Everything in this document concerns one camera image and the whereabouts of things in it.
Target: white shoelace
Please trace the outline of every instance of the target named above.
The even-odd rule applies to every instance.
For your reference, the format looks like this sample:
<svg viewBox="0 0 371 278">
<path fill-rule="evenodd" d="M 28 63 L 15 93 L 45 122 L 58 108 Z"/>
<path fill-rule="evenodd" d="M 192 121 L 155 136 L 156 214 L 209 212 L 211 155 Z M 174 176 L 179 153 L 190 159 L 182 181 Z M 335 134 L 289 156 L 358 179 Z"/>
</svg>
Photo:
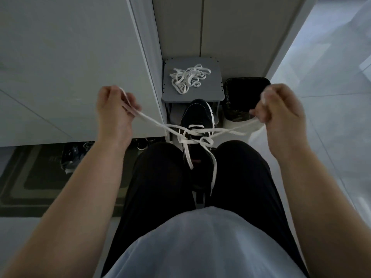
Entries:
<svg viewBox="0 0 371 278">
<path fill-rule="evenodd" d="M 179 143 L 183 144 L 185 158 L 187 159 L 188 166 L 191 170 L 193 169 L 193 164 L 192 164 L 191 156 L 190 156 L 190 153 L 189 153 L 188 144 L 197 144 L 198 143 L 207 151 L 207 153 L 210 154 L 211 159 L 213 160 L 213 164 L 214 164 L 213 178 L 212 178 L 211 186 L 210 186 L 211 187 L 210 196 L 211 196 L 211 193 L 212 193 L 214 185 L 215 185 L 216 171 L 217 171 L 216 158 L 214 157 L 214 154 L 212 154 L 211 151 L 208 149 L 208 147 L 211 147 L 214 144 L 214 141 L 213 141 L 212 138 L 223 135 L 225 133 L 231 133 L 231 134 L 237 135 L 237 136 L 245 136 L 249 133 L 241 133 L 241 132 L 235 131 L 235 130 L 238 129 L 238 128 L 242 128 L 242 127 L 245 127 L 245 126 L 248 126 L 248 125 L 252 124 L 253 122 L 255 122 L 257 120 L 257 118 L 253 118 L 253 119 L 247 121 L 246 123 L 244 123 L 243 125 L 232 128 L 232 129 L 223 129 L 223 128 L 204 129 L 203 125 L 189 125 L 190 128 L 199 127 L 201 129 L 187 129 L 187 128 L 182 127 L 182 126 L 171 125 L 171 124 L 162 124 L 162 123 L 156 121 L 155 119 L 147 116 L 146 114 L 142 113 L 141 111 L 138 111 L 135 108 L 133 108 L 131 106 L 127 96 L 126 96 L 125 91 L 122 88 L 120 88 L 120 89 L 123 91 L 123 93 L 125 95 L 125 98 L 126 98 L 126 101 L 122 103 L 123 108 L 125 108 L 128 112 L 133 114 L 135 117 L 144 118 L 145 120 L 150 121 L 151 123 L 155 124 L 158 127 L 164 128 L 165 130 L 169 131 L 170 133 L 172 133 L 172 134 L 174 134 L 178 137 Z M 181 134 L 177 131 L 174 131 L 172 128 L 183 130 L 184 133 Z M 188 139 L 186 137 L 186 133 L 188 133 L 190 136 L 202 136 L 204 133 L 212 133 L 212 134 L 210 136 L 202 136 L 199 140 L 197 140 L 197 139 Z"/>
<path fill-rule="evenodd" d="M 172 78 L 171 83 L 180 94 L 187 93 L 189 87 L 198 88 L 201 86 L 200 80 L 205 79 L 206 75 L 211 74 L 210 69 L 204 68 L 200 64 L 187 68 L 187 70 L 174 68 L 174 71 L 176 73 L 170 74 Z"/>
</svg>

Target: hand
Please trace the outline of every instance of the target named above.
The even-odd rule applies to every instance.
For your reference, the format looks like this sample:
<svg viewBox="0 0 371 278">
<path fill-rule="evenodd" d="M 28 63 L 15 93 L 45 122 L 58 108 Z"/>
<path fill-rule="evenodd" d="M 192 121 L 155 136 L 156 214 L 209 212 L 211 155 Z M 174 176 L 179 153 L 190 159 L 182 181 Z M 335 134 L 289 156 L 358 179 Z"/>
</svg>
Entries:
<svg viewBox="0 0 371 278">
<path fill-rule="evenodd" d="M 303 105 L 287 85 L 267 86 L 250 114 L 266 124 L 269 149 L 278 162 L 310 149 Z"/>
<path fill-rule="evenodd" d="M 132 107 L 141 110 L 132 93 L 126 93 Z M 115 146 L 120 153 L 125 153 L 132 137 L 131 122 L 134 116 L 123 106 L 123 92 L 118 86 L 102 87 L 98 93 L 96 109 L 98 112 L 98 141 Z"/>
</svg>

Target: person's right arm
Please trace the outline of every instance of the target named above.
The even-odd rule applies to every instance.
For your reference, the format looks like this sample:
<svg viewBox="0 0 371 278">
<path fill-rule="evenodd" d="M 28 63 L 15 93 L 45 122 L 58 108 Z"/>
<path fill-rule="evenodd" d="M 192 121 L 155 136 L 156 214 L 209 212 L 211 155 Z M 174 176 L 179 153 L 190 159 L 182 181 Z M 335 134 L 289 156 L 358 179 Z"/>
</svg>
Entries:
<svg viewBox="0 0 371 278">
<path fill-rule="evenodd" d="M 262 97 L 252 114 L 266 123 L 310 275 L 370 277 L 371 231 L 311 151 L 301 103 L 283 84 Z"/>
</svg>

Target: leg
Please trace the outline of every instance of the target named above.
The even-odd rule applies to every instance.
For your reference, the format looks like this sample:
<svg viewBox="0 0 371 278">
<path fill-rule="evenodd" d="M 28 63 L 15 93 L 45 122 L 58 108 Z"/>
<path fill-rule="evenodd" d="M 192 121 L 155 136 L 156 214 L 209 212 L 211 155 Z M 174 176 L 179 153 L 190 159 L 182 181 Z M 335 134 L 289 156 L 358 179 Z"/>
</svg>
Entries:
<svg viewBox="0 0 371 278">
<path fill-rule="evenodd" d="M 221 144 L 214 155 L 218 171 L 206 205 L 233 211 L 267 233 L 309 277 L 267 162 L 251 146 L 238 140 Z"/>
<path fill-rule="evenodd" d="M 123 214 L 102 276 L 136 239 L 195 208 L 181 150 L 170 143 L 151 145 L 135 162 Z"/>
</svg>

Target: dark green rug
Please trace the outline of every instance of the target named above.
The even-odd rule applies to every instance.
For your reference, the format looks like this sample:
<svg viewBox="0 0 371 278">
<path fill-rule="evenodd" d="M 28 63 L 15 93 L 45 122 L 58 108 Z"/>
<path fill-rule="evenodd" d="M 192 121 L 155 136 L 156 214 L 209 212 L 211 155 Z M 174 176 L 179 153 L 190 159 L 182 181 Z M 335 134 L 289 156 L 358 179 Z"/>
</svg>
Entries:
<svg viewBox="0 0 371 278">
<path fill-rule="evenodd" d="M 72 174 L 60 167 L 63 143 L 18 146 L 0 177 L 0 217 L 40 217 L 58 196 Z M 129 147 L 113 216 L 120 216 L 138 156 Z"/>
</svg>

